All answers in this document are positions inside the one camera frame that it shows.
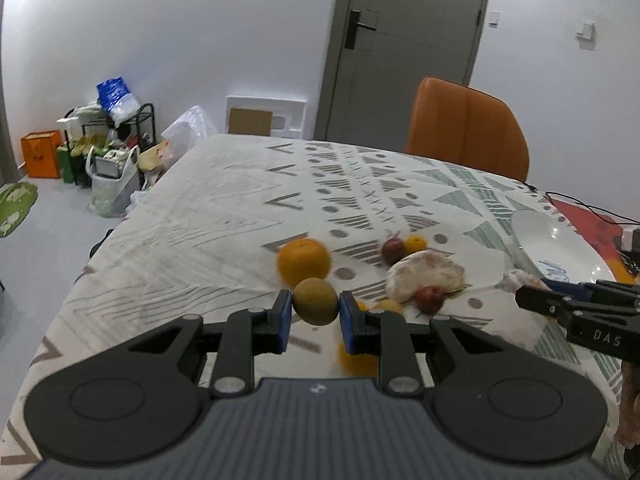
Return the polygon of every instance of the table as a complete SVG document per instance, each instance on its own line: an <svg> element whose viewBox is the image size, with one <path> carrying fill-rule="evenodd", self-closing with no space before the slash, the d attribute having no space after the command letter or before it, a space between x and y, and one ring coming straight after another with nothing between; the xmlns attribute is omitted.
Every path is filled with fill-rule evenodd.
<svg viewBox="0 0 640 480"><path fill-rule="evenodd" d="M514 210L567 224L542 195L516 181L417 156L328 142L215 136L187 153L98 250L33 359L0 444L0 478L39 460L22 418L30 389L60 368L187 312L205 322L269 306L283 287L278 248L301 237L332 254L328 281L373 306L385 297L379 248L397 232L423 234L466 269L466 288L442 312L588 375L609 421L594 458L625 474L613 443L622 378L618 360L564 341L561 328L519 310L502 285ZM411 322L427 322L413 307ZM283 356L258 356L256 377L341 376L338 322L294 317ZM212 362L207 362L210 374Z"/></svg>

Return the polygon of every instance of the white plate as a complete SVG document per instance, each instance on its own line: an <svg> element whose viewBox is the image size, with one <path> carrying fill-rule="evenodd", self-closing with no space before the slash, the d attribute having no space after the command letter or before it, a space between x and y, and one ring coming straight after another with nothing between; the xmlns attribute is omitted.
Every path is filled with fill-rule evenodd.
<svg viewBox="0 0 640 480"><path fill-rule="evenodd" d="M545 278L572 283L616 280L596 250L555 218L514 211L511 226L520 249Z"/></svg>

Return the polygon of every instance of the floor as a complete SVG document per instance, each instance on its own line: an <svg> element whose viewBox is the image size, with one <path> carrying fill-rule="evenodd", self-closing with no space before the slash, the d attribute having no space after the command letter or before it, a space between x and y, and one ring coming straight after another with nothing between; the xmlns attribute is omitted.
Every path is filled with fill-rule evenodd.
<svg viewBox="0 0 640 480"><path fill-rule="evenodd" d="M0 428L89 250L120 219L88 208L90 190L61 180L26 179L38 199L17 229L0 238Z"/></svg>

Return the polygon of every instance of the orange box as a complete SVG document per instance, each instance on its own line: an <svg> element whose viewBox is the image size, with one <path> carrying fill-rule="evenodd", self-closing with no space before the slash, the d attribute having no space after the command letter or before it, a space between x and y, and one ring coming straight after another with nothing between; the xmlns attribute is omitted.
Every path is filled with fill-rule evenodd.
<svg viewBox="0 0 640 480"><path fill-rule="evenodd" d="M56 148L62 144L59 130L34 132L24 136L20 143L24 165L29 176L60 178Z"/></svg>

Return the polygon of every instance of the door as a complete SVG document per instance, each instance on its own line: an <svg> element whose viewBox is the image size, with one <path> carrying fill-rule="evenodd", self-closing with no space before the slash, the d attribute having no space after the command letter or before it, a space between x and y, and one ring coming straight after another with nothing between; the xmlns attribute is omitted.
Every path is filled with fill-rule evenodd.
<svg viewBox="0 0 640 480"><path fill-rule="evenodd" d="M418 83L468 81L485 1L351 0L326 140L404 150Z"/></svg>
<svg viewBox="0 0 640 480"><path fill-rule="evenodd" d="M3 9L4 0L0 0L0 23L2 22ZM15 163L14 150L11 147L9 127L6 122L1 74L2 70L0 70L0 187L2 187L5 182L18 182L20 179L18 176L18 167Z"/></svg>

